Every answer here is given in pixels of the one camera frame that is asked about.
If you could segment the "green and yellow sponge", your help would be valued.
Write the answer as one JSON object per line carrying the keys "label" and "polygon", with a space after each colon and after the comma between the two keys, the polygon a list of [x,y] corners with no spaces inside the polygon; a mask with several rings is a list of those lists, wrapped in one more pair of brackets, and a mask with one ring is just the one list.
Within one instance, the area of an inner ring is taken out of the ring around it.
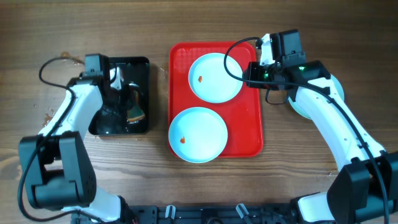
{"label": "green and yellow sponge", "polygon": [[135,102],[131,103],[131,106],[127,110],[127,122],[133,123],[142,120],[145,117],[146,115],[142,108]]}

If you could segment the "light blue plate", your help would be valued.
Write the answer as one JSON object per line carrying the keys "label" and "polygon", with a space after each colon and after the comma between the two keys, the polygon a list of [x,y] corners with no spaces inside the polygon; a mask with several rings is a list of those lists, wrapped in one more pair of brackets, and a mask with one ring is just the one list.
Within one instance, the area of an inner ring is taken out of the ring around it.
{"label": "light blue plate", "polygon": [[228,129],[222,117],[204,107],[183,110],[169,127],[169,144],[181,159],[205,163],[217,158],[228,142]]}
{"label": "light blue plate", "polygon": [[[345,93],[344,93],[344,89],[341,85],[341,83],[338,81],[338,79],[331,75],[331,80],[333,81],[335,88],[337,90],[338,95],[340,96],[340,98],[345,101]],[[288,101],[290,106],[300,115],[303,116],[304,118],[307,119],[311,119],[311,117],[308,115],[308,113],[302,109],[296,102],[292,101],[290,97],[288,97]]]}
{"label": "light blue plate", "polygon": [[231,77],[224,68],[224,54],[209,53],[197,58],[189,69],[188,83],[199,99],[224,103],[233,99],[243,82]]}

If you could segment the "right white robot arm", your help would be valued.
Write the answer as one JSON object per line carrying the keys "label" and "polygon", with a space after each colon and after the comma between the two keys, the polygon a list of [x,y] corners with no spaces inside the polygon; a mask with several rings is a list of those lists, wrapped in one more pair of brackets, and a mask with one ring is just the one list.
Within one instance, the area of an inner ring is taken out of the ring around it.
{"label": "right white robot arm", "polygon": [[244,72],[251,88],[284,90],[303,109],[333,154],[338,175],[330,188],[295,201],[302,223],[388,220],[397,212],[397,154],[388,153],[362,127],[338,94],[330,72],[309,62],[297,30],[256,38],[258,62]]}

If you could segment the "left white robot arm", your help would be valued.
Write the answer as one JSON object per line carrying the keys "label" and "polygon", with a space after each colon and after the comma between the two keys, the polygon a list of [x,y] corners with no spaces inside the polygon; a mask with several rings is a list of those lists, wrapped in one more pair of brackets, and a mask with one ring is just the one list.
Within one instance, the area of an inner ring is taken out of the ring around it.
{"label": "left white robot arm", "polygon": [[85,71],[62,87],[65,99],[53,120],[19,143],[18,207],[34,222],[75,214],[93,223],[135,223],[134,212],[121,196],[97,186],[83,142],[104,100],[115,95],[109,58],[89,54],[83,64]]}

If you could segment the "black water tray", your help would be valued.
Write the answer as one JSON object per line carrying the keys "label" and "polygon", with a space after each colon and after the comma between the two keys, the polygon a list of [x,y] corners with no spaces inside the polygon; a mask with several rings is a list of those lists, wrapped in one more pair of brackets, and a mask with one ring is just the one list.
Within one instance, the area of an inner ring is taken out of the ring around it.
{"label": "black water tray", "polygon": [[119,67],[121,70],[122,86],[129,86],[131,103],[137,103],[145,112],[146,117],[133,123],[128,123],[127,118],[125,120],[106,119],[103,115],[103,105],[111,90],[109,81],[109,88],[103,98],[103,105],[91,121],[89,132],[93,135],[145,133],[149,129],[150,62],[145,57],[111,57],[109,59],[109,70],[115,67]]}

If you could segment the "red plastic tray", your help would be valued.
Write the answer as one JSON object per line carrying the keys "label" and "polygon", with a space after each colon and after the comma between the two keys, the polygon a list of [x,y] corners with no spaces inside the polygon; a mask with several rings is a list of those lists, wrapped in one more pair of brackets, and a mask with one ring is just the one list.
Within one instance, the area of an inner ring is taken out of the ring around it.
{"label": "red plastic tray", "polygon": [[254,157],[264,145],[259,90],[244,85],[232,100],[214,104],[195,96],[188,84],[188,71],[197,58],[208,53],[224,54],[232,44],[232,41],[181,42],[170,49],[168,123],[187,108],[209,108],[222,117],[228,129],[228,142],[220,157]]}

